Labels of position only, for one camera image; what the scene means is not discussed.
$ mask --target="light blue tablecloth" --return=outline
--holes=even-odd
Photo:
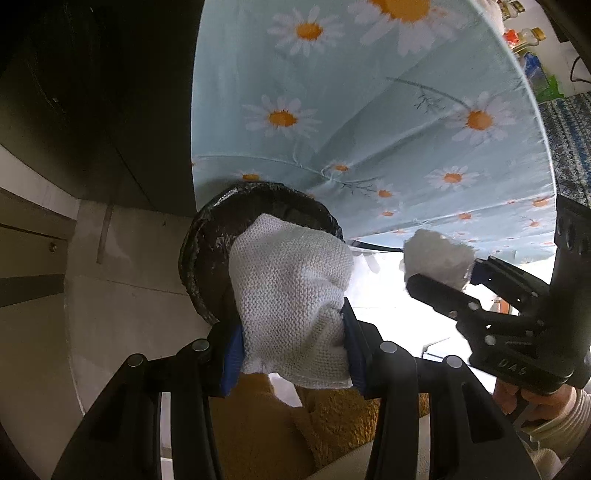
[[[535,101],[468,0],[206,0],[191,133],[197,207],[279,181],[347,238],[401,247],[427,228],[481,257],[553,253]]]

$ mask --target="patterned rug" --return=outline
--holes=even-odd
[[[591,93],[540,105],[558,192],[591,207]]]

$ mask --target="brown fuzzy fabric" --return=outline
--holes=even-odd
[[[211,398],[213,432],[226,480],[303,480],[314,458],[264,374],[241,374],[225,399]]]
[[[371,442],[378,421],[379,399],[364,400],[354,388],[309,390],[296,387],[302,407],[293,420],[314,456],[317,469]],[[419,416],[429,413],[427,394],[419,395]]]

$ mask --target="red object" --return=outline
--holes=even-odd
[[[507,30],[503,37],[511,47],[519,43],[519,36],[517,35],[517,32],[513,29]]]

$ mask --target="black trash bag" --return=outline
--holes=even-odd
[[[239,320],[228,272],[234,240],[263,213],[296,225],[343,231],[324,205],[281,183],[241,182],[204,206],[181,247],[178,272],[197,313],[210,325]]]

